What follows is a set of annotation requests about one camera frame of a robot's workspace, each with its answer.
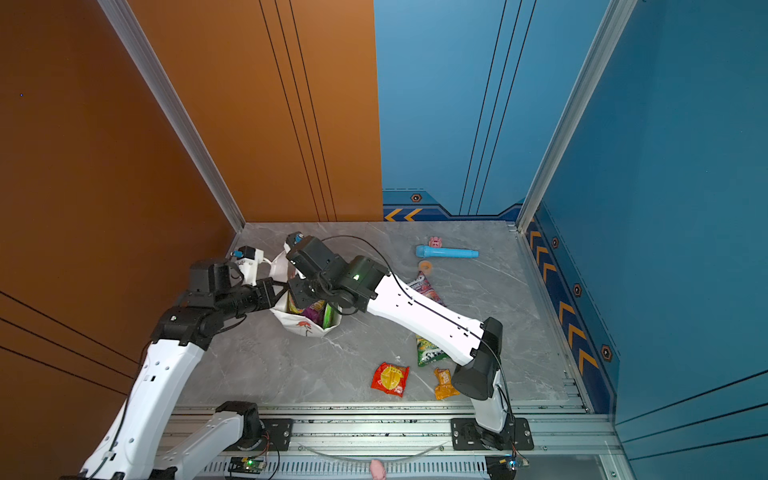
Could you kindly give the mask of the white floral paper bag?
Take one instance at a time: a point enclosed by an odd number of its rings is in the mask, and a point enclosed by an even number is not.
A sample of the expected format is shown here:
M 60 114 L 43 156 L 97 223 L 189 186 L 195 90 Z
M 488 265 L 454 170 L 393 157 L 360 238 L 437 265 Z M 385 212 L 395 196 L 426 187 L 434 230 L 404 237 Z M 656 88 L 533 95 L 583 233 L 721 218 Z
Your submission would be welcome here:
M 281 252 L 271 262 L 270 277 L 275 283 L 283 282 L 287 283 L 289 280 L 294 279 L 297 276 L 297 271 L 293 265 L 287 260 L 286 253 Z M 284 293 L 280 299 L 276 302 L 275 306 L 270 309 L 270 312 L 276 317 L 281 325 L 289 332 L 299 335 L 301 337 L 308 338 L 322 338 L 328 332 L 335 329 L 341 323 L 342 316 L 336 311 L 334 320 L 334 326 L 324 330 L 321 324 L 316 324 L 308 318 L 301 315 L 294 315 L 287 311 L 287 297 L 290 292 Z M 327 304 L 325 301 L 317 301 L 311 306 L 324 306 Z

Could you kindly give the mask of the orange Fox's candy bag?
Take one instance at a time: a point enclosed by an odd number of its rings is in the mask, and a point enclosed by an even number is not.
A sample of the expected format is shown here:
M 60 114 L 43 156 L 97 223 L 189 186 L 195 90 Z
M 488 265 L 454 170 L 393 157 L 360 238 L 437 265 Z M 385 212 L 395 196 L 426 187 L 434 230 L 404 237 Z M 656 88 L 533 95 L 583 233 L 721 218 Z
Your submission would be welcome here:
M 288 294 L 287 297 L 287 311 L 294 315 L 301 315 L 304 311 L 303 308 L 297 306 L 292 294 Z

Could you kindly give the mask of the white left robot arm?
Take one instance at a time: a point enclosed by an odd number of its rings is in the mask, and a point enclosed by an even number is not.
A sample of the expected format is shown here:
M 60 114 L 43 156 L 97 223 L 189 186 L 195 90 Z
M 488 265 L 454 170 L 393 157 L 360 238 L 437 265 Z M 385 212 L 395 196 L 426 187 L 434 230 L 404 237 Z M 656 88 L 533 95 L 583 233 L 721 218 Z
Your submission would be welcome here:
M 227 447 L 251 450 L 266 438 L 255 404 L 227 401 L 176 448 L 158 448 L 180 394 L 212 340 L 268 310 L 279 299 L 274 281 L 258 278 L 261 257 L 201 261 L 190 269 L 180 301 L 161 316 L 135 382 L 113 424 L 84 462 L 79 479 L 193 479 Z

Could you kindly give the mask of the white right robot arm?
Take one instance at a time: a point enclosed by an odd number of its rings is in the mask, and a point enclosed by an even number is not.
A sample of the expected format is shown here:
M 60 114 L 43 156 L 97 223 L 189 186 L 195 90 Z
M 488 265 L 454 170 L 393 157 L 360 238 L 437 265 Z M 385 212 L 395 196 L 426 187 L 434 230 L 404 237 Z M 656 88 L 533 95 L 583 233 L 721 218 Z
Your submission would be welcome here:
M 297 276 L 288 281 L 298 307 L 320 300 L 342 315 L 369 313 L 390 320 L 436 345 L 456 364 L 452 385 L 474 408 L 476 440 L 487 449 L 514 446 L 514 414 L 501 362 L 502 324 L 456 313 L 402 281 L 386 260 L 359 255 L 351 261 L 321 239 L 294 232 L 284 244 Z

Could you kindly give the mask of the purple grape candy bag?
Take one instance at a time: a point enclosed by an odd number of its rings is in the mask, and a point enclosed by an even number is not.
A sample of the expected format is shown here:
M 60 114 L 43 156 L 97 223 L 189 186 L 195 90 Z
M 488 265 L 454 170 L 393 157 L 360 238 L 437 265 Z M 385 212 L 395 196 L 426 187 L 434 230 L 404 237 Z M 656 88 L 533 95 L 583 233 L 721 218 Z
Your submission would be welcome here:
M 302 315 L 316 324 L 321 324 L 325 317 L 324 306 L 310 306 L 302 311 Z

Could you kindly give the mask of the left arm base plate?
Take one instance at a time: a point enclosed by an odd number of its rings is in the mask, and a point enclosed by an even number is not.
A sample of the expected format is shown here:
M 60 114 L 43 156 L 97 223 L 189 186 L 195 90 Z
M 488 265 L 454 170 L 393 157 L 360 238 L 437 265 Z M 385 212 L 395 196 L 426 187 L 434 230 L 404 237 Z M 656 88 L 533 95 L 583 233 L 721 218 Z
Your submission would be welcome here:
M 262 452 L 267 449 L 286 452 L 291 443 L 294 421 L 289 418 L 260 420 L 259 434 L 253 440 L 247 440 L 237 449 L 243 452 Z

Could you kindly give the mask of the green Lays chips bag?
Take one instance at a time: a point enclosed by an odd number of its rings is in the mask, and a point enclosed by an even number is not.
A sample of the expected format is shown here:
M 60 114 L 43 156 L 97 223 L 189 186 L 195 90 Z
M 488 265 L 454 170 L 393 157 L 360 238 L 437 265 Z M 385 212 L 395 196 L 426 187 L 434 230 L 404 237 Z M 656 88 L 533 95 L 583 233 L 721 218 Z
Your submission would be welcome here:
M 327 303 L 325 305 L 324 314 L 323 314 L 322 328 L 324 330 L 327 330 L 334 326 L 335 316 L 336 316 L 336 311 L 334 310 L 333 306 L 330 303 Z

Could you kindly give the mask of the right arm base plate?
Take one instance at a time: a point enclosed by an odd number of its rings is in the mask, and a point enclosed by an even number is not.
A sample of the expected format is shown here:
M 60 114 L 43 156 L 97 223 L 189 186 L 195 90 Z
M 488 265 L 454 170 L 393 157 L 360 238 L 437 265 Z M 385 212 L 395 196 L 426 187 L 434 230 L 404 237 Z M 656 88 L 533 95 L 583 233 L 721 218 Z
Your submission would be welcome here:
M 509 417 L 500 433 L 480 427 L 471 418 L 454 418 L 450 427 L 456 451 L 532 451 L 535 448 L 529 423 L 522 417 Z

